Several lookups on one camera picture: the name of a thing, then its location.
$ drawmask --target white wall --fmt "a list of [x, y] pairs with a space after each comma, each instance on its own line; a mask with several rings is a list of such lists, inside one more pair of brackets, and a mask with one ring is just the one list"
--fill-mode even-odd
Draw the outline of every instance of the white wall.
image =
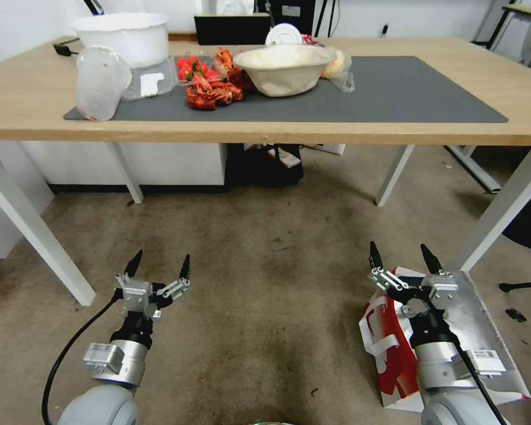
[[[46, 43], [63, 33], [58, 8], [51, 0], [0, 0], [0, 61]], [[53, 194], [39, 171], [15, 142], [0, 143], [0, 159], [34, 207], [42, 212]], [[0, 209], [0, 258], [22, 237]]]
[[[169, 16], [167, 29], [172, 33], [195, 32], [195, 13], [201, 13], [206, 3], [203, 0], [99, 0], [107, 13], [116, 12], [155, 12]], [[58, 0], [60, 22], [65, 34], [73, 34], [71, 22], [80, 17], [90, 16], [83, 0]]]
[[[20, 145], [12, 141], [0, 141], [0, 161], [34, 208], [39, 213], [45, 211], [53, 200], [53, 193]], [[21, 238], [22, 234], [0, 209], [0, 259], [6, 258]]]
[[0, 0], [0, 61], [63, 33], [53, 0]]
[[[322, 1], [316, 1], [315, 21]], [[324, 11], [319, 35], [326, 37], [330, 6]], [[335, 37], [378, 37], [389, 25], [388, 37], [461, 37], [473, 40], [491, 0], [340, 0], [342, 16]], [[333, 27], [337, 21], [335, 9]]]
[[[124, 184], [112, 155], [98, 142], [22, 142], [52, 184]], [[138, 184], [222, 185], [224, 164], [218, 143], [122, 143]]]

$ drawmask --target cooked crayfish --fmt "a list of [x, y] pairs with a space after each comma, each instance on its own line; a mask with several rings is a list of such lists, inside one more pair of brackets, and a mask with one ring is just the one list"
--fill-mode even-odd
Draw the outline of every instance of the cooked crayfish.
[[254, 87], [252, 80], [242, 68], [238, 68], [232, 62], [232, 55], [230, 50], [218, 48], [218, 52], [214, 55], [215, 64], [219, 69], [222, 69], [226, 76], [226, 81], [234, 84], [242, 90], [250, 90]]
[[194, 109], [215, 110], [218, 104], [228, 105], [244, 98], [242, 89], [223, 81], [208, 82], [202, 75], [194, 75], [187, 88], [187, 104]]

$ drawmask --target plastic container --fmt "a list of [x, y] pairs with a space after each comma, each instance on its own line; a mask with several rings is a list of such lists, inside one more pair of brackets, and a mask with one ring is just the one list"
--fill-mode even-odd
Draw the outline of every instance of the plastic container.
[[168, 19], [162, 14], [119, 13], [78, 19], [72, 26], [85, 47], [109, 48], [130, 68], [144, 68], [169, 56]]
[[77, 69], [75, 107], [85, 118], [108, 121], [132, 80], [130, 67], [112, 50], [90, 47], [78, 55]]
[[312, 89], [335, 59], [336, 53], [326, 47], [274, 44], [238, 53], [233, 62], [248, 73], [260, 92], [281, 97]]
[[158, 65], [132, 70], [132, 82], [122, 95], [123, 100], [141, 99], [167, 93], [177, 85], [179, 77], [172, 56]]

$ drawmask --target gray mat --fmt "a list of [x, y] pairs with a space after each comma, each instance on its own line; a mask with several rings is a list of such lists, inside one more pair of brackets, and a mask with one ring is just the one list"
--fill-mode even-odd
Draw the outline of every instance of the gray mat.
[[[120, 102], [113, 120], [503, 123], [507, 119], [413, 56], [354, 57], [356, 90], [344, 93], [329, 81], [298, 96], [249, 94], [216, 111], [190, 109], [185, 88]], [[84, 119], [75, 109], [65, 119]]]

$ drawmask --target plastic bag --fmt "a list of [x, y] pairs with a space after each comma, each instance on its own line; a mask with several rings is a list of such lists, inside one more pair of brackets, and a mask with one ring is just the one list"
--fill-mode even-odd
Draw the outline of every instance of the plastic bag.
[[352, 56], [344, 53], [342, 50], [332, 47], [329, 48], [336, 52], [336, 59], [326, 66], [320, 75], [321, 78], [332, 81], [341, 91], [347, 93], [354, 91], [356, 88], [354, 85], [354, 76], [350, 72], [350, 68], [352, 68]]
[[251, 15], [254, 0], [217, 0], [217, 15]]

